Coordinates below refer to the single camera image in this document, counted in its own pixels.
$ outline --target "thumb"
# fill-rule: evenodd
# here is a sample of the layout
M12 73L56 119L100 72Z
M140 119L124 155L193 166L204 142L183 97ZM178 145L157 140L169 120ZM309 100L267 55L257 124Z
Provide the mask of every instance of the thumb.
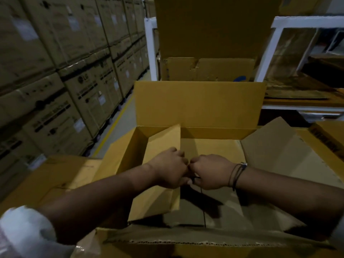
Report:
M181 178L178 182L179 186L182 186L182 185L192 185L192 180L191 178Z
M195 178L194 185L199 186L200 188L202 188L202 184L203 184L203 181L202 181L201 178Z

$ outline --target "white metal frame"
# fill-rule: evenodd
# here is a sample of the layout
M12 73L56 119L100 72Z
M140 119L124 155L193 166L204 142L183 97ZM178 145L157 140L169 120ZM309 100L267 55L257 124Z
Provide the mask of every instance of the white metal frame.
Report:
M157 67L156 67L156 52L154 48L153 29L157 29L157 19L145 18L144 26L147 39L147 51L149 59L149 68L151 72L152 81L157 81ZM269 65L276 51L279 39L281 38L284 28L344 28L344 16L277 16L273 20L271 28L274 32L270 37L268 47L265 49L264 55L260 62L255 81L263 82L268 71ZM304 61L307 59L311 49L311 44L308 46L304 53L297 69L303 66ZM314 111L338 111L344 112L344 108L332 107L308 107L308 106L280 106L280 105L264 105L263 109L291 109L291 110L314 110Z

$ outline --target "clear packing tape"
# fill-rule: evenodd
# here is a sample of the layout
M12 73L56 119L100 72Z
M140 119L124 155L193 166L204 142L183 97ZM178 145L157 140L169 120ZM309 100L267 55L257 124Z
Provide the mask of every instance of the clear packing tape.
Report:
M101 246L96 230L93 230L76 244L71 258L100 258L100 256Z

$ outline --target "person's right hand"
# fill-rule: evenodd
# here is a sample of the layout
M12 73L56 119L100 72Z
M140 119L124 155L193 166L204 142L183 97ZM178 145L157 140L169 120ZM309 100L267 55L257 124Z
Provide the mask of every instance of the person's right hand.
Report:
M236 164L219 155L200 155L190 160L189 169L197 174L195 185L205 190L231 186L230 174Z

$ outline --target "gray concrete floor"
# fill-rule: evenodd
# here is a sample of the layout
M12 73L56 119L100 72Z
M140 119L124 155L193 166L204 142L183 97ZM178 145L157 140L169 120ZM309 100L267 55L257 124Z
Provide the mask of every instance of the gray concrete floor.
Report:
M148 71L140 80L151 80ZM91 150L91 157L102 159L111 143L136 127L135 98L131 94L122 109L113 117L113 123L106 127L100 140Z

